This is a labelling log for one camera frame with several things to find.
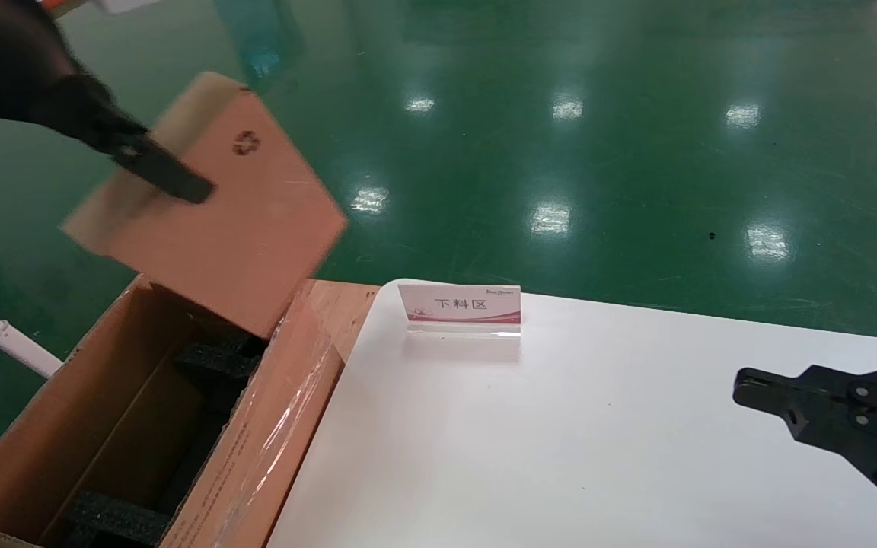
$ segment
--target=open cardboard box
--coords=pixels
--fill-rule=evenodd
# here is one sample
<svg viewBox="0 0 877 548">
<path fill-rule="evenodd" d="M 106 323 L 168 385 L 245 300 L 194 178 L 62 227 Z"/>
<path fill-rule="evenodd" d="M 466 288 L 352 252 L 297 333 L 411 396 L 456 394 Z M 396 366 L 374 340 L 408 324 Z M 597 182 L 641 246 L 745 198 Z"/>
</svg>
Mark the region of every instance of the open cardboard box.
<svg viewBox="0 0 877 548">
<path fill-rule="evenodd" d="M 152 135 L 215 193 L 184 204 L 120 170 L 67 219 L 144 275 L 0 439 L 0 548 L 59 548 L 81 492 L 161 505 L 209 405 L 174 355 L 234 332 L 271 341 L 159 546 L 261 547 L 342 368 L 295 295 L 345 219 L 258 97 L 205 73 Z"/>
<path fill-rule="evenodd" d="M 0 439 L 0 548 L 58 546 L 84 490 L 153 508 L 206 404 L 171 357 L 233 329 L 135 280 Z M 342 367 L 296 298 L 159 546 L 263 546 Z"/>
</svg>

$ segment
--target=clear plastic film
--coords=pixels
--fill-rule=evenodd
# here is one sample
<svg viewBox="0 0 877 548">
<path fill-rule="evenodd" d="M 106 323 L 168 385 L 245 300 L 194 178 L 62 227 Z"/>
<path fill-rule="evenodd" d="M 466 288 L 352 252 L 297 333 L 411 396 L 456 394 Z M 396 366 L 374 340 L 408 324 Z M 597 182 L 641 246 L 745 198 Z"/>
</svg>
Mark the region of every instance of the clear plastic film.
<svg viewBox="0 0 877 548">
<path fill-rule="evenodd" d="M 263 546 L 342 367 L 296 298 L 161 548 Z"/>
</svg>

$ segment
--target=green epoxy floor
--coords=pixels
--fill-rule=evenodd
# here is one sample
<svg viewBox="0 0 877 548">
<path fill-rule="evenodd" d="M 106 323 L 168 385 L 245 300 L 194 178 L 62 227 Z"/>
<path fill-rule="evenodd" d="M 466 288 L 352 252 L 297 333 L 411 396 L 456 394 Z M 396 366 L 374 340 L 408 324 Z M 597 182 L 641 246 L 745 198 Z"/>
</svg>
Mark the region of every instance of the green epoxy floor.
<svg viewBox="0 0 877 548">
<path fill-rule="evenodd" d="M 350 215 L 321 277 L 877 336 L 877 1 L 161 0 L 62 26 L 146 122 L 202 70 L 250 82 Z M 111 171 L 0 122 L 0 316 L 60 356 L 132 277 L 56 230 Z M 0 353 L 0 434 L 39 384 Z"/>
</svg>

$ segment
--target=white tabletop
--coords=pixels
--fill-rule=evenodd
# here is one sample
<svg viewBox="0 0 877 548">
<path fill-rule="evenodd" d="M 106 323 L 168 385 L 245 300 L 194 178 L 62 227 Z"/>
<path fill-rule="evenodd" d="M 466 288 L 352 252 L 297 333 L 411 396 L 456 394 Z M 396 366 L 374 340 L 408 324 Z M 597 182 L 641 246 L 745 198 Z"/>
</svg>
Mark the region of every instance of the white tabletop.
<svg viewBox="0 0 877 548">
<path fill-rule="evenodd" d="M 383 287 L 269 547 L 877 547 L 877 488 L 731 396 L 877 339 L 522 303 L 518 341 L 422 339 Z"/>
</svg>

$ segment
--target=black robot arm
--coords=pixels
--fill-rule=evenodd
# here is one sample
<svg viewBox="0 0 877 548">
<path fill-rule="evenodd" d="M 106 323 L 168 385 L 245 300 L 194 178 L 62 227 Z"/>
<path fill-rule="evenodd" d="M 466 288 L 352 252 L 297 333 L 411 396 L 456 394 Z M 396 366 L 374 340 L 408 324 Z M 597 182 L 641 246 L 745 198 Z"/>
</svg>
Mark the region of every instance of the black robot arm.
<svg viewBox="0 0 877 548">
<path fill-rule="evenodd" d="M 877 371 L 847 374 L 811 365 L 800 377 L 740 370 L 733 399 L 775 414 L 802 444 L 836 452 L 877 485 Z"/>
<path fill-rule="evenodd" d="M 0 0 L 0 118 L 39 124 L 107 154 L 171 196 L 205 202 L 213 185 L 192 173 L 114 104 L 70 55 L 36 0 Z"/>
</svg>

